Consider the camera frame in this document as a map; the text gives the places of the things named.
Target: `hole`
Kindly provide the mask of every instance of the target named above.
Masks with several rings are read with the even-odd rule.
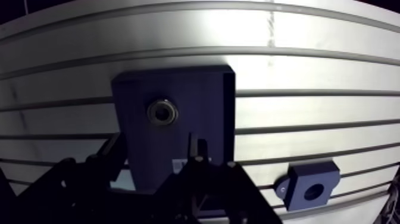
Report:
[[[170,125],[174,123],[177,116],[177,108],[166,99],[159,99],[147,108],[147,117],[156,126]]]
[[[324,192],[324,185],[320,183],[315,184],[305,191],[304,199],[306,199],[307,201],[312,201],[321,196],[323,192]]]
[[[159,108],[155,111],[155,117],[163,122],[170,117],[170,112],[165,108]]]

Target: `bolt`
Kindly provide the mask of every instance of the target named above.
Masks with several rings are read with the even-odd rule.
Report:
[[[234,161],[230,161],[227,163],[227,165],[231,168],[234,168],[236,166],[236,163]]]
[[[196,156],[196,157],[195,157],[195,160],[196,160],[197,162],[201,162],[201,161],[203,161],[203,157],[201,157],[201,156]]]

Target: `screw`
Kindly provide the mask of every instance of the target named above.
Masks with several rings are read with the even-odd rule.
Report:
[[[236,163],[235,163],[234,161],[230,161],[230,162],[227,163],[227,165],[228,165],[230,168],[234,168],[234,167],[236,166]]]
[[[197,162],[201,162],[201,161],[203,161],[203,157],[201,157],[201,156],[196,156],[196,157],[195,157],[195,160],[196,160]]]

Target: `black metal frame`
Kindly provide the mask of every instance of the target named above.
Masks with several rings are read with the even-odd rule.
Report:
[[[195,154],[190,142],[196,142]],[[57,163],[18,197],[0,176],[0,205],[9,211],[2,223],[199,223],[209,198],[230,223],[282,223],[240,164],[216,166],[206,159],[204,139],[189,140],[188,163],[154,194],[110,188],[126,158],[126,140],[118,133],[84,163]]]

